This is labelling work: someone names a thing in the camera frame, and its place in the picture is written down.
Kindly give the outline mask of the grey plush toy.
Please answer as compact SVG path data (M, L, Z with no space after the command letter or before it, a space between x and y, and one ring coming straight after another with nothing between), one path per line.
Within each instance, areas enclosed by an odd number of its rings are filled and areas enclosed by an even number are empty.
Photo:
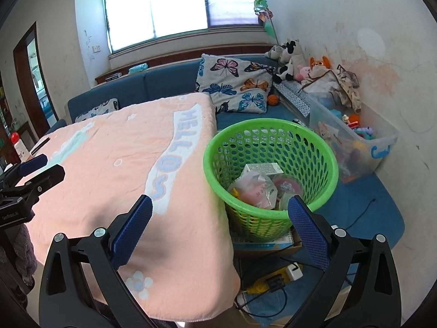
M274 45L269 51L264 54L264 56L268 59L278 61L282 57L283 51L284 48L281 45Z

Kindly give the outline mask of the pink plush toy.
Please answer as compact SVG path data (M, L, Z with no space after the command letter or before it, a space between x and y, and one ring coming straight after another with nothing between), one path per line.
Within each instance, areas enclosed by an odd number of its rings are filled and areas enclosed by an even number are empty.
M299 65L299 71L294 75L294 79L298 82L302 82L305 79L308 79L311 72L311 67Z

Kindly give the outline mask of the small orange ball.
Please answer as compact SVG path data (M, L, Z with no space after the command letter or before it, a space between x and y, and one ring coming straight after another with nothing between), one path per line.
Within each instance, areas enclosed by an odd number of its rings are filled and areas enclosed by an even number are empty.
M277 95L275 95L275 94L270 94L267 97L267 104L269 106L275 107L275 106L279 105L279 102L280 102L279 101L279 97Z

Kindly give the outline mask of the clear plastic toy bin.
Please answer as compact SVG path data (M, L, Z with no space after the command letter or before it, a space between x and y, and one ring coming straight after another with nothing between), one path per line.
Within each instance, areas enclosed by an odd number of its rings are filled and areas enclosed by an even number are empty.
M324 92L311 93L309 104L309 126L334 152L344 184L374 173L398 140L397 129L365 103L355 113Z

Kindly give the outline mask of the orange fox plush toy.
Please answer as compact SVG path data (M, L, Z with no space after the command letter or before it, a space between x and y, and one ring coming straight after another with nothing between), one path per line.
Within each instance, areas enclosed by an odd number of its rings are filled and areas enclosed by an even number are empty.
M325 74L331 68L331 62L326 55L323 55L321 58L316 59L315 57L310 57L310 77L316 78Z

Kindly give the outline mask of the green plastic basket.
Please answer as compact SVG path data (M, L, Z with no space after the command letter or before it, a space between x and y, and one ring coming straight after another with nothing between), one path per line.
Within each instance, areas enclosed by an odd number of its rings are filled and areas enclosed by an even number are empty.
M251 119L218 132L203 169L225 203L230 228L248 241L272 241L292 226L285 200L300 195L314 211L338 183L338 164L312 130L281 119Z

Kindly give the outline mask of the white bottle red cap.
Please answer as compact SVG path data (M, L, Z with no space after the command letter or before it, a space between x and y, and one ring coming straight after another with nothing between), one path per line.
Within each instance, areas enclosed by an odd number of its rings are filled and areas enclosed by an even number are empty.
M17 132L14 132L10 135L10 140L16 149L16 152L19 156L20 161L27 162L31 158L31 155L30 155L29 150L27 149L26 145L24 144L24 142L20 138L20 135Z

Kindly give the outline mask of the small patterned cushion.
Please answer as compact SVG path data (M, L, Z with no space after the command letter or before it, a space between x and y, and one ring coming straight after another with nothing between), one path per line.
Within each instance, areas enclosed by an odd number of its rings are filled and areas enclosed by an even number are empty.
M75 122L85 121L87 119L94 118L96 116L101 116L104 114L108 114L114 111L119 110L119 100L117 98L111 98L99 106L93 107L91 110L86 113L81 114L75 118Z

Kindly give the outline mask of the butterfly print pillow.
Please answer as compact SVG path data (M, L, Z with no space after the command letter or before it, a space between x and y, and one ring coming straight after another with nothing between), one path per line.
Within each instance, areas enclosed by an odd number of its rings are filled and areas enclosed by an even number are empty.
M196 90L210 97L217 113L263 114L274 72L255 61L203 54Z

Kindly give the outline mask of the black remote control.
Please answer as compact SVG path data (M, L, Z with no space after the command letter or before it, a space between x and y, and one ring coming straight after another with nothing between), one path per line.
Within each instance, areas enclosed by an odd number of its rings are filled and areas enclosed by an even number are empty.
M30 151L30 154L32 156L34 156L35 154L37 154L38 151L40 151L40 149L43 148L43 146L45 146L45 144L47 144L50 141L50 137L47 137L46 139L42 140L41 142L39 142L36 147L34 149L32 149Z

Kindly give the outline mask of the crushed white plastic carton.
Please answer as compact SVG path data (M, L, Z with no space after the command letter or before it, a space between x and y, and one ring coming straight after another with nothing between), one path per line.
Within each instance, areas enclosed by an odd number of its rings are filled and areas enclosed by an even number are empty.
M228 192L248 205L272 210L277 200L273 177L283 173L277 163L246 164L240 176L228 187Z

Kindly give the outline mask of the clear plastic lid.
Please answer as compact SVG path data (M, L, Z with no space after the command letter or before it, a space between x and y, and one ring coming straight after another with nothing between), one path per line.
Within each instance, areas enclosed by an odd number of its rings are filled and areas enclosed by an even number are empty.
M273 177L273 183L277 189L277 210L287 210L289 200L296 196L303 196L304 191L302 185L294 178L281 174Z

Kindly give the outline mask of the white yellow power strip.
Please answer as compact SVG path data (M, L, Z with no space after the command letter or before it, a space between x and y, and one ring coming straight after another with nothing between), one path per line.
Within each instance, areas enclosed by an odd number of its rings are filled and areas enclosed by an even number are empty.
M275 292L286 284L297 281L303 277L303 266L297 262L291 262L288 266L268 274L246 288L245 292L258 295L265 292Z

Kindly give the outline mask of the colourful pinwheel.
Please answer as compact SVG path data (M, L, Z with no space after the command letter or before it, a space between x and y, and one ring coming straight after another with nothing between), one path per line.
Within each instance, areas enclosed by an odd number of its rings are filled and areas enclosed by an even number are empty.
M262 22L267 35L273 38L276 41L276 44L279 45L276 29L273 24L273 12L269 9L267 1L254 0L253 9L254 13L258 16L258 19Z

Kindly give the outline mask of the teal tissue pack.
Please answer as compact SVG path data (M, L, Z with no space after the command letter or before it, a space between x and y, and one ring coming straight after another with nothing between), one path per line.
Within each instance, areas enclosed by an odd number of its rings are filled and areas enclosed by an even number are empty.
M141 72L144 72L144 71L147 70L147 69L148 69L148 64L145 62L145 63L141 63L141 64L139 64L139 65L132 66L132 67L128 70L128 73L129 73L129 74L141 73Z

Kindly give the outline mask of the patterned cloth on bin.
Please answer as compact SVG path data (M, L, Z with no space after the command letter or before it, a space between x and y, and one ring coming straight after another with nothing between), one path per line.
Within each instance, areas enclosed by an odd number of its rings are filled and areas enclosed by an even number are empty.
M307 79L302 82L302 90L307 93L332 93L341 105L361 112L361 96L359 81L355 73L345 70L339 65L335 70L324 65L312 68Z

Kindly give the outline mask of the cow plush toy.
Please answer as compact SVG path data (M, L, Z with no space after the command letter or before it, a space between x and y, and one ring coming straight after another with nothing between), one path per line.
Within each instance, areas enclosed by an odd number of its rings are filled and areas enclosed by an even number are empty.
M283 48L279 58L279 68L273 76L273 82L281 84L283 81L301 81L303 76L300 70L307 66L307 62L299 40L288 40Z

